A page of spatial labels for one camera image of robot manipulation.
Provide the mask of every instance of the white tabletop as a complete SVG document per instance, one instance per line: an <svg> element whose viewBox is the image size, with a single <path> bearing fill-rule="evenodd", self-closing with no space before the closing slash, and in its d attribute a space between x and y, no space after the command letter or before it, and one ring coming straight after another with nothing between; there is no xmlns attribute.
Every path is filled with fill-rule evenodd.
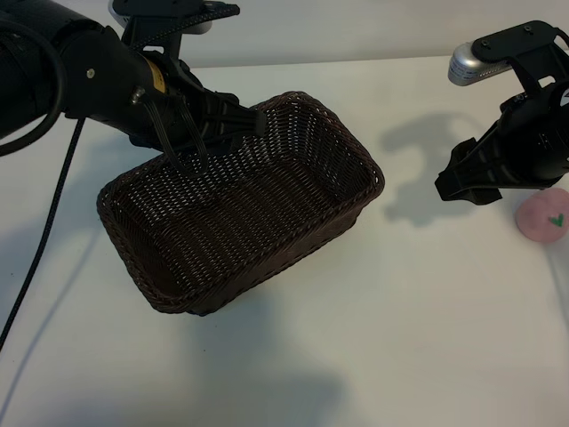
<svg viewBox="0 0 569 427"><path fill-rule="evenodd" d="M153 311L128 276L95 200L155 154L88 123L0 357L0 425L569 425L569 244L546 251L519 234L524 192L475 207L440 201L434 186L451 149L481 136L519 83L509 73L459 88L447 62L196 71L245 105L311 94L387 179L349 233L207 318ZM2 324L73 125L1 159Z"/></svg>

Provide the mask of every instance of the woven basket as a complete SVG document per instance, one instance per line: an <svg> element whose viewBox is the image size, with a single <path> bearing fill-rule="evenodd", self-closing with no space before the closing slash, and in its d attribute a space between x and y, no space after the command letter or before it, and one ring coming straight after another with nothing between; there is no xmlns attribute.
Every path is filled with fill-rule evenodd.
<svg viewBox="0 0 569 427"><path fill-rule="evenodd" d="M369 153L320 102L285 93L256 107L263 138L190 180L157 157L119 176L97 207L150 304L204 316L351 228L384 187ZM197 169L197 159L182 159Z"/></svg>

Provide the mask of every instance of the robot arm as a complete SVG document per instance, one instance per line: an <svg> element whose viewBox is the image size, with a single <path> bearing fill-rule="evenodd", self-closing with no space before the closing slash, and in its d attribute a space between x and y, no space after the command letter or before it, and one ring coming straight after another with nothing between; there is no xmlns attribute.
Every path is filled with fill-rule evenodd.
<svg viewBox="0 0 569 427"><path fill-rule="evenodd" d="M555 43L569 37L528 22L459 47L449 77L470 85L514 69L521 93L501 105L501 118L480 141L459 144L437 189L444 201L487 205L499 189L546 189L569 172L569 57ZM555 83L541 87L544 77Z"/></svg>
<svg viewBox="0 0 569 427"><path fill-rule="evenodd" d="M57 85L44 50L7 23L41 35L65 69L67 118L91 118L127 133L137 146L164 151L207 149L223 155L245 135L262 135L264 117L235 95L213 93L178 58L184 32L239 13L234 5L186 0L116 0L126 30L115 31L51 0L0 0L0 138L44 115ZM160 46L164 53L143 51Z"/></svg>

